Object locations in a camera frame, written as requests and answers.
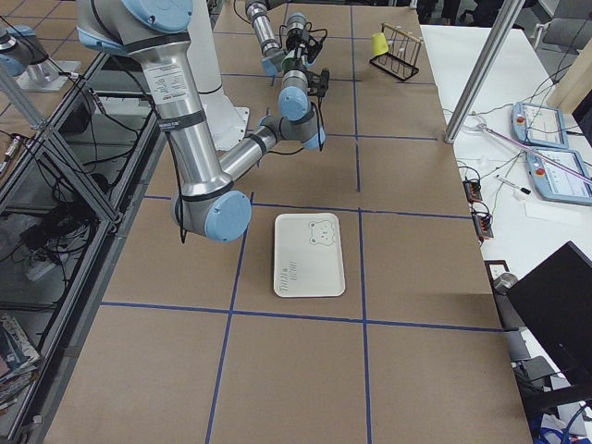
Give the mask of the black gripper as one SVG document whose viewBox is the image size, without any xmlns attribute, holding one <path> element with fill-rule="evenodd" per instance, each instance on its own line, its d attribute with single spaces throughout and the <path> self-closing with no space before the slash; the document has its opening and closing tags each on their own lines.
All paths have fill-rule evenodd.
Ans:
<svg viewBox="0 0 592 444">
<path fill-rule="evenodd" d="M 287 56 L 305 56 L 307 40 L 301 35 L 290 35 L 286 41 Z"/>
</svg>

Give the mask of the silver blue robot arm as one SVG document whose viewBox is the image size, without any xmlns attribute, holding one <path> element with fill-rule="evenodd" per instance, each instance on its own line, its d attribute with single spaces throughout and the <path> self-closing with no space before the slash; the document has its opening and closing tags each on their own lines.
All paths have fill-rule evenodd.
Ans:
<svg viewBox="0 0 592 444">
<path fill-rule="evenodd" d="M 182 233 L 213 241 L 234 241 L 248 227 L 250 200 L 234 187 L 278 142 L 321 148 L 326 134 L 320 106 L 329 73 L 311 65 L 323 43 L 300 13 L 286 23 L 279 40 L 271 27 L 271 1 L 245 5 L 269 75 L 280 75 L 277 116 L 228 151 L 216 150 L 212 127 L 235 114 L 224 96 L 212 23 L 203 1 L 80 1 L 80 42 L 99 52 L 135 60 L 146 78 L 160 129 L 173 155 L 178 190 L 172 215 Z"/>
<path fill-rule="evenodd" d="M 252 26 L 261 49 L 261 64 L 266 75 L 273 77 L 284 72 L 291 59 L 304 56 L 306 17 L 292 14 L 285 23 L 286 39 L 282 43 L 273 31 L 268 11 L 284 1 L 245 1 L 246 21 Z"/>
</svg>

